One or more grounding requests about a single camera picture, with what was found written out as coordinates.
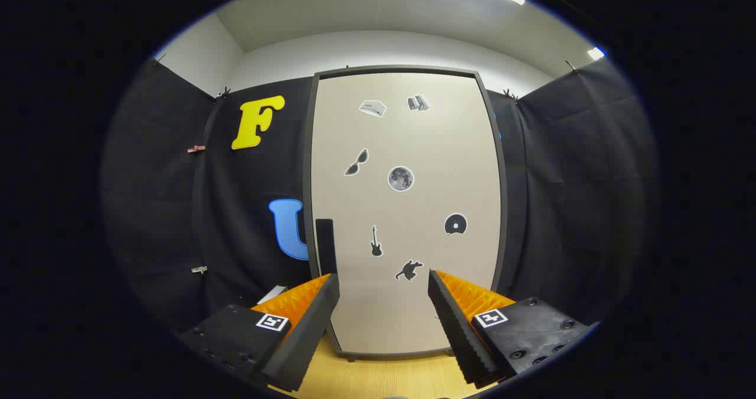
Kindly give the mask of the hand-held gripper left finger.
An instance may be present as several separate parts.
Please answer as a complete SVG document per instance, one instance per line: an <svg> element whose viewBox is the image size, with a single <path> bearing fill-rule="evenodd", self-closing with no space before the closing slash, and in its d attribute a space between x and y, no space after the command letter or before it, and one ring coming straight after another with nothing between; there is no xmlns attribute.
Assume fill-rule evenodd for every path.
<svg viewBox="0 0 756 399"><path fill-rule="evenodd" d="M259 388L299 390L340 299L326 274L253 307L229 304L179 335L214 368Z"/></svg>

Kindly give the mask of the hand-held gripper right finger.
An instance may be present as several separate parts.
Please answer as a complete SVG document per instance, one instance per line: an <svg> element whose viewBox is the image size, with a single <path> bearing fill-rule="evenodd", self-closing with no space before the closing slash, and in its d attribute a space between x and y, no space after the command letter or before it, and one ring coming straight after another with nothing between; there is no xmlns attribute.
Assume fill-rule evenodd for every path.
<svg viewBox="0 0 756 399"><path fill-rule="evenodd" d="M465 382L475 388L526 377L597 328L537 297L512 300L433 270L428 296Z"/></svg>

